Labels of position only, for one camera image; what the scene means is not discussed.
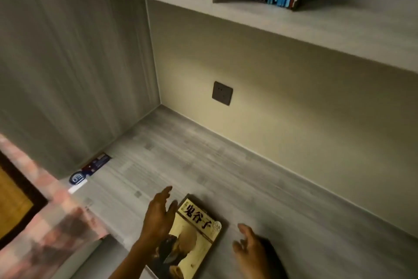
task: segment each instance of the electrical socket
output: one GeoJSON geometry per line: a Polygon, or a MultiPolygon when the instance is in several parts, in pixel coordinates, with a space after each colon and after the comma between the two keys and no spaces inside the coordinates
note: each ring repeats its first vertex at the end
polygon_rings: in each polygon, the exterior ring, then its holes
{"type": "Polygon", "coordinates": [[[213,84],[212,99],[215,99],[223,104],[230,105],[233,91],[233,88],[215,81],[213,84]]]}

